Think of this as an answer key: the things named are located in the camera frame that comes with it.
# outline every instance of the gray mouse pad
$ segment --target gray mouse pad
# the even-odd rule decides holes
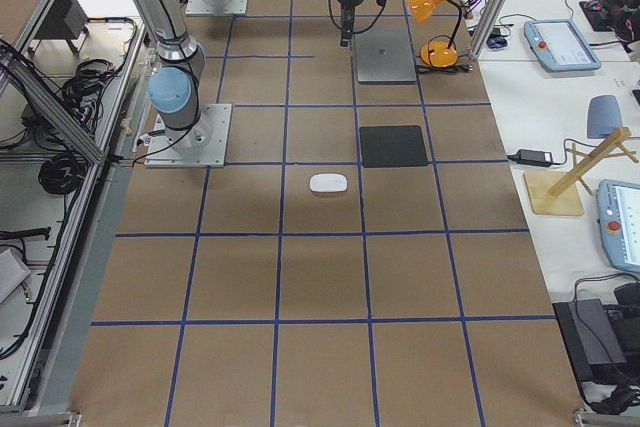
[[[418,125],[360,127],[364,167],[418,167],[429,165]]]

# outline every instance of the grid floor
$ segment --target grid floor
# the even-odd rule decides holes
[[[134,170],[70,408],[87,426],[572,425],[480,73],[359,85],[325,4],[189,19],[200,97],[234,104],[227,165]],[[452,14],[416,25],[390,0],[380,23],[416,50]],[[364,169],[373,125],[419,125],[430,165]],[[311,193],[321,172],[347,192]]]

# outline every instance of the white device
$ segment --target white device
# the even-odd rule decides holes
[[[550,72],[596,70],[602,65],[572,20],[528,21],[524,36]]]
[[[31,274],[12,249],[0,253],[0,303]]]
[[[347,178],[341,174],[316,174],[309,179],[309,188],[312,192],[344,192],[347,186]]]
[[[603,180],[596,199],[602,247],[611,265],[640,272],[640,185]]]

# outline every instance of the black device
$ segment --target black device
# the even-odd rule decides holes
[[[553,156],[543,150],[519,149],[515,154],[507,155],[507,159],[516,164],[533,165],[534,167],[551,167]]]
[[[602,401],[584,400],[597,413],[619,415],[640,405],[635,388],[640,375],[640,283],[614,290],[617,304],[599,299],[556,302],[553,309],[578,381],[615,385]]]
[[[578,5],[595,32],[608,32],[611,30],[609,12],[598,0],[586,0],[579,2]]]

